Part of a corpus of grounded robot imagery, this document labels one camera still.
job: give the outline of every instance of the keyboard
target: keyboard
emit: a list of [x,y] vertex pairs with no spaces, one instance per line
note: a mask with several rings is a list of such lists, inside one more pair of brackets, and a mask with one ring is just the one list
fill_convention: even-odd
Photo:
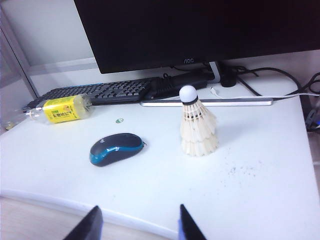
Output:
[[117,103],[134,103],[140,101],[149,91],[151,82],[159,77],[138,80],[97,83],[88,85],[68,86],[53,89],[28,103],[27,108],[35,108],[40,102],[50,99],[88,94],[92,105],[107,105]]

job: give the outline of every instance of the white desk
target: white desk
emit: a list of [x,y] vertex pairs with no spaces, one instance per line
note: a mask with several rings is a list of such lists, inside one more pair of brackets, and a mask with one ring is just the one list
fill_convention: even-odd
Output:
[[[266,81],[250,84],[269,95],[295,88]],[[249,95],[241,85],[219,94]],[[99,106],[86,120],[25,120],[0,138],[1,195],[82,211],[99,205],[105,221],[172,239],[181,203],[208,240],[317,239],[319,196],[299,98],[209,109],[219,148],[200,158],[182,153],[178,107]],[[125,132],[148,146],[106,167],[90,163],[97,140]]]

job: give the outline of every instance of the black monitor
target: black monitor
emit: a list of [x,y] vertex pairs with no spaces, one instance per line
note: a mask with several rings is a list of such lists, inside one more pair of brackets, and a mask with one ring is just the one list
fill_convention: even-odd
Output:
[[320,49],[319,0],[74,0],[100,72]]

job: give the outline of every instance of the floor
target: floor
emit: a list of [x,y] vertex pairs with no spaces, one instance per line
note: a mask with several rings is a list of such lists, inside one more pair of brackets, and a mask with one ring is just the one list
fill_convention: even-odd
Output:
[[[320,194],[320,134],[308,134],[314,172]],[[2,240],[63,239],[82,217],[25,202],[0,197]],[[165,240],[166,238],[131,228],[104,223],[102,240]]]

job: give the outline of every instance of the blue and black mouse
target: blue and black mouse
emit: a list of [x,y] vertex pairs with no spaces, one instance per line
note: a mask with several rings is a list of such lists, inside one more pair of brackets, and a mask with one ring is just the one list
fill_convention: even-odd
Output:
[[97,141],[90,150],[90,162],[103,167],[139,153],[145,143],[132,133],[119,133]]

